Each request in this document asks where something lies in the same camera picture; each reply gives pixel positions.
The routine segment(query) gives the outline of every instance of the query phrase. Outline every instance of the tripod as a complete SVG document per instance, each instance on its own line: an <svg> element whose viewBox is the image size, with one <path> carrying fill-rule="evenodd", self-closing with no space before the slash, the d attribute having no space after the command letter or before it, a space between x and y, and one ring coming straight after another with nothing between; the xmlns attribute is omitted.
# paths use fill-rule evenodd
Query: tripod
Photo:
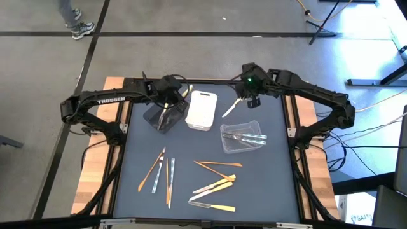
<svg viewBox="0 0 407 229"><path fill-rule="evenodd" d="M337 1L336 1L336 3L335 3L335 5L333 6L331 12L329 12L329 15L325 18L325 20L324 20L324 22L322 23L322 25L317 25L317 24L315 24L315 23L313 23L313 22L310 22L309 20L306 21L306 23L311 24L311 25L315 26L316 28L318 28L317 32L314 34L314 36L312 37L312 39L311 39L311 41L310 41L310 45L312 45L312 44L314 43L315 39L317 39L317 37L319 36L319 34L321 33L321 31L322 31L322 30L325 30L325 29L324 29L324 25L325 25L325 23L329 20L330 16L332 15L332 13L334 12L334 10L335 10L336 7L338 6L339 2L340 2L340 0L337 0ZM310 13L310 11L307 10L307 11L305 12L305 15L308 15L309 13ZM328 32L330 32L330 33L332 34L332 35L330 35L330 37L335 37L335 36L336 36L336 34L335 34L334 32L331 32L331 31L328 31Z"/></svg>

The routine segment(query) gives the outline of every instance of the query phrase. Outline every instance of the person's leg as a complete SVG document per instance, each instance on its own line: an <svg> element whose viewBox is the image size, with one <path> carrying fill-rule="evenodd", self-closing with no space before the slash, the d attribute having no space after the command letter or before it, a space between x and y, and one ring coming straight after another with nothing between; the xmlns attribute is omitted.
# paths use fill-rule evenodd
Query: person's leg
<svg viewBox="0 0 407 229"><path fill-rule="evenodd" d="M75 13L72 10L71 0L57 0L58 11L65 20L68 28L73 28L78 25L75 19Z"/></svg>

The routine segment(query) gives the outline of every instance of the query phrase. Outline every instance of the sneaker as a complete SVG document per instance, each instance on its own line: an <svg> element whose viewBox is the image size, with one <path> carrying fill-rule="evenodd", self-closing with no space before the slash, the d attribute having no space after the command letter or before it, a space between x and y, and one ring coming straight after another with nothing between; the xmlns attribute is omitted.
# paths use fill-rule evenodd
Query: sneaker
<svg viewBox="0 0 407 229"><path fill-rule="evenodd" d="M75 10L72 10L72 12L74 12L75 14L75 20L79 20L82 16L82 11L78 8L76 8Z"/></svg>
<svg viewBox="0 0 407 229"><path fill-rule="evenodd" d="M96 26L93 22L80 22L75 28L72 28L72 38L75 40L82 39L83 36L95 32Z"/></svg>

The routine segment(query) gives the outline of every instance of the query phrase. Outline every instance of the gray concrete floor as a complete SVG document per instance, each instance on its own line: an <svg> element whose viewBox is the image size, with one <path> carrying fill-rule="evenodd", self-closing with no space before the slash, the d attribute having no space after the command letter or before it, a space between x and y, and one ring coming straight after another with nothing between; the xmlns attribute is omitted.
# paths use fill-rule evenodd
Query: gray concrete floor
<svg viewBox="0 0 407 229"><path fill-rule="evenodd" d="M96 22L103 2L74 1L74 5L84 11L85 20ZM327 15L333 5L303 2L317 18ZM102 32L312 32L305 20L295 0L111 0ZM383 78L404 63L374 4L351 4L326 29L344 33L346 39L318 39L309 46L308 38L99 38L84 90L100 90L106 76L139 77L141 71L150 77L176 73L227 79L247 62L288 69L306 81L348 93L357 109L402 90L344 84L347 78ZM3 31L66 30L51 0L4 0L0 2ZM62 125L59 103L73 93L90 40L0 36L0 134L25 143L22 149L0 147L0 221L29 217ZM406 99L407 94L400 95L385 106L358 113L354 128L335 132L386 123L401 114ZM317 106L317 110L326 108ZM394 124L349 144L395 145L398 133L399 124ZM69 215L87 144L88 137L69 135L45 217ZM357 152L376 173L394 170L395 150ZM330 149L328 155L340 157L341 148ZM333 181L343 179L341 174L371 175L351 152L344 168L332 174Z"/></svg>

